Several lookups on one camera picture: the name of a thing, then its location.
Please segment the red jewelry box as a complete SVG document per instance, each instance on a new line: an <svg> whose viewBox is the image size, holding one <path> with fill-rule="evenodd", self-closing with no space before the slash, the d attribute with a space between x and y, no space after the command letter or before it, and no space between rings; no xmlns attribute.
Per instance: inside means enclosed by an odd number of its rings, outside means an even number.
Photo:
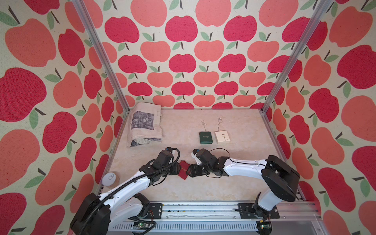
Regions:
<svg viewBox="0 0 376 235"><path fill-rule="evenodd" d="M190 167L190 164L188 164L186 161L182 160L180 163L179 163L181 169L178 173L178 176L180 178L182 178L183 180L186 180L188 178L188 175L187 175L187 171Z"/></svg>

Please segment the green jewelry box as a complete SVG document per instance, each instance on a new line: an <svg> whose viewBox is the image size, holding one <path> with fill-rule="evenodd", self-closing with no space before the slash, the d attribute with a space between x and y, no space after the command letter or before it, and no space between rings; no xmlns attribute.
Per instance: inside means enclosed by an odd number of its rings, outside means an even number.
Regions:
<svg viewBox="0 0 376 235"><path fill-rule="evenodd" d="M210 131L200 132L199 141L201 145L211 145L213 143L212 133Z"/></svg>

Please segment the cream lift-off box lid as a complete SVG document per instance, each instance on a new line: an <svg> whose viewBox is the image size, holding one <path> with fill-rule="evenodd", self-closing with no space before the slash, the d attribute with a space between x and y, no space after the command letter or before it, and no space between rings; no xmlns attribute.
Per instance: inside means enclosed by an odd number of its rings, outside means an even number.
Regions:
<svg viewBox="0 0 376 235"><path fill-rule="evenodd" d="M215 137L216 137L216 141L218 143L226 143L226 142L230 142L230 137L229 137L229 134L226 130L224 131L216 131L215 132Z"/></svg>

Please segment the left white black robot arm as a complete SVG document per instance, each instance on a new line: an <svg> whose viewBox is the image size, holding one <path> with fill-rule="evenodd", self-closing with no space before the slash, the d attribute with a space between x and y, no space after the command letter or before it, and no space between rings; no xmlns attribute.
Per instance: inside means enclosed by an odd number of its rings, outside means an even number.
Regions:
<svg viewBox="0 0 376 235"><path fill-rule="evenodd" d="M163 182L167 176L178 175L181 170L179 155L179 149L168 147L114 189L86 196L70 229L75 235L105 235L109 228L124 220L143 223L150 210L150 201L141 192Z"/></svg>

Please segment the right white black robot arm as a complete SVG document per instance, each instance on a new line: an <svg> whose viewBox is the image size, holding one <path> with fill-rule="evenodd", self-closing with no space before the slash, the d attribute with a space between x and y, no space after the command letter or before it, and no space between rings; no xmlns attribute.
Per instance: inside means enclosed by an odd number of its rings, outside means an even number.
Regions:
<svg viewBox="0 0 376 235"><path fill-rule="evenodd" d="M187 170L187 175L192 178L214 174L218 177L244 176L263 180L268 189L257 195L251 208L251 212L259 217L267 215L280 202L294 202L297 198L300 174L277 156L246 161L229 156L218 158L206 149L194 149L192 157L196 163Z"/></svg>

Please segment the folded beige patterned cloth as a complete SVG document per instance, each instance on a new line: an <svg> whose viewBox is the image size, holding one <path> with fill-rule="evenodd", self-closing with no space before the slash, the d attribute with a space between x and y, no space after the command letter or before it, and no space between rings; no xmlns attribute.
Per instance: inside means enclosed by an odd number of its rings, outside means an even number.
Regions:
<svg viewBox="0 0 376 235"><path fill-rule="evenodd" d="M126 122L127 148L161 142L163 138L160 126L161 117L160 105L147 102L137 103Z"/></svg>

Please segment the white round object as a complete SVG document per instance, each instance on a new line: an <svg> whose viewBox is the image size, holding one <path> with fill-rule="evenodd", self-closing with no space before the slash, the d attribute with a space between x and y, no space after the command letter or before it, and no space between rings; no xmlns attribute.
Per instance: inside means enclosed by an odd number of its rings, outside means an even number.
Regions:
<svg viewBox="0 0 376 235"><path fill-rule="evenodd" d="M103 176L101 182L104 187L114 188L119 184L119 177L114 172L109 172Z"/></svg>

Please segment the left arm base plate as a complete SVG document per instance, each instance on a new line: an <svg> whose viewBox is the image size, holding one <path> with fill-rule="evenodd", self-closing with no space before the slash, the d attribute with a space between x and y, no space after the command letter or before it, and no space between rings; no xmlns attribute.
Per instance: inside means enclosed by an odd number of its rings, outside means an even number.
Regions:
<svg viewBox="0 0 376 235"><path fill-rule="evenodd" d="M141 219L161 219L163 204L162 203L148 203L143 205L139 214Z"/></svg>

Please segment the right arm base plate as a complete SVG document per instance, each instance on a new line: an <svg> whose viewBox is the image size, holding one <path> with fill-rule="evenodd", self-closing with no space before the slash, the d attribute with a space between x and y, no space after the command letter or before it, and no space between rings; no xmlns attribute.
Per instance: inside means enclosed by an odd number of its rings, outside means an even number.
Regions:
<svg viewBox="0 0 376 235"><path fill-rule="evenodd" d="M266 220L268 218L279 219L279 211L275 206L271 211L266 211L259 206L253 206L253 203L238 203L238 208L241 219L260 219Z"/></svg>

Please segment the left aluminium frame post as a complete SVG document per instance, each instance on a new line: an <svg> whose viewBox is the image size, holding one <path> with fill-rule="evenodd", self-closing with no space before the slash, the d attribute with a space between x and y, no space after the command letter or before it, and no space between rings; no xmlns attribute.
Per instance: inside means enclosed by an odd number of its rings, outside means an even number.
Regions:
<svg viewBox="0 0 376 235"><path fill-rule="evenodd" d="M118 100L120 104L122 105L124 111L126 114L129 114L130 108L129 105L125 99L125 96L122 92L120 83L118 81L118 78L116 76L116 73L114 72L112 65L110 63L109 57L106 53L106 50L97 34L96 28L94 26L94 23L90 17L89 11L87 10L84 1L72 1L75 9L87 31L87 34L89 35L89 38L96 50L96 53L99 57L99 60L102 64L102 67L107 74L110 83L112 87L114 88L114 91L118 97Z"/></svg>

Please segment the aluminium frame post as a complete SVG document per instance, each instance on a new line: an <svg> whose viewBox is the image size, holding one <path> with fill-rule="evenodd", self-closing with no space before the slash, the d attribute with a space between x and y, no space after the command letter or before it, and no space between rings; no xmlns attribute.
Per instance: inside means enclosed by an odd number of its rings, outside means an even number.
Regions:
<svg viewBox="0 0 376 235"><path fill-rule="evenodd" d="M291 72L293 66L295 65L297 59L299 58L300 54L303 52L309 39L312 37L313 33L315 32L316 28L318 27L319 23L323 19L324 15L326 14L327 10L330 8L330 5L333 1L329 0L322 0L318 3L316 9L313 12L311 19L309 20L305 30L302 33L299 41L297 42L296 47L293 49L292 54L290 55L283 71L278 76L277 81L270 92L269 96L267 97L263 107L260 110L260 114L264 117L266 116L266 112L271 106L272 102L275 100L275 97L282 87L285 79Z"/></svg>
<svg viewBox="0 0 376 235"><path fill-rule="evenodd" d="M97 34L96 28L94 26L94 23L90 17L89 11L87 10L84 1L72 1L75 9L87 31L87 34L89 35L89 38L96 50L96 53L99 57L99 60L102 64L102 67L107 74L110 83L112 87L114 88L114 91L118 97L118 100L120 104L122 105L124 111L126 114L129 114L130 108L129 105L125 99L125 96L122 92L120 83L118 81L118 78L116 76L116 73L114 72L112 65L110 63L109 57L106 53L106 50Z"/></svg>

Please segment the right aluminium frame post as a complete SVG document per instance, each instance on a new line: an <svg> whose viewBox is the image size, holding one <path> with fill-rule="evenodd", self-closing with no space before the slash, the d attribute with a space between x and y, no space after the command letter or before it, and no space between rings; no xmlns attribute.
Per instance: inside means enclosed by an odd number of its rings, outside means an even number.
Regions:
<svg viewBox="0 0 376 235"><path fill-rule="evenodd" d="M311 19L309 20L305 30L302 33L299 41L297 42L296 47L293 49L292 54L290 55L283 71L278 76L277 81L270 92L269 96L267 97L263 107L260 110L260 114L264 117L266 116L266 112L271 106L272 102L275 100L275 97L282 87L285 79L291 72L293 66L295 65L297 59L299 58L300 54L303 52L309 39L312 37L313 33L315 32L316 28L318 27L319 23L323 19L324 15L326 14L327 10L330 8L330 5L333 1L329 0L322 0L318 3L316 9L313 12Z"/></svg>

